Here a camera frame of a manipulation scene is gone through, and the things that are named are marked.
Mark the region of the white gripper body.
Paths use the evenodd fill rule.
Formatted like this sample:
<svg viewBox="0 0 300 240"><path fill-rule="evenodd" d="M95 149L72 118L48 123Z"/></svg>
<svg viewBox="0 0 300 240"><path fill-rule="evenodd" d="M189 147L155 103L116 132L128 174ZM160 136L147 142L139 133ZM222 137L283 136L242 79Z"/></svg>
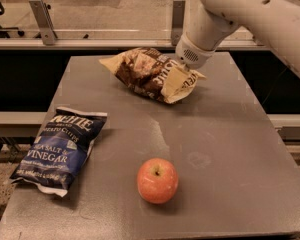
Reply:
<svg viewBox="0 0 300 240"><path fill-rule="evenodd" d="M206 51L198 48L186 34L183 34L176 46L177 59L188 68L198 69L202 67L214 54L213 51Z"/></svg>

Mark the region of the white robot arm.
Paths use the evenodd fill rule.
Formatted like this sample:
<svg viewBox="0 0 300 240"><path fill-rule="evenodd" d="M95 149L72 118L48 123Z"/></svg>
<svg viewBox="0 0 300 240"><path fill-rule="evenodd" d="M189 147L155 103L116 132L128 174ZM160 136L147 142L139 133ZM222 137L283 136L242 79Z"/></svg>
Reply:
<svg viewBox="0 0 300 240"><path fill-rule="evenodd" d="M182 34L176 56L197 69L241 26L300 79L300 6L286 0L199 0L198 16Z"/></svg>

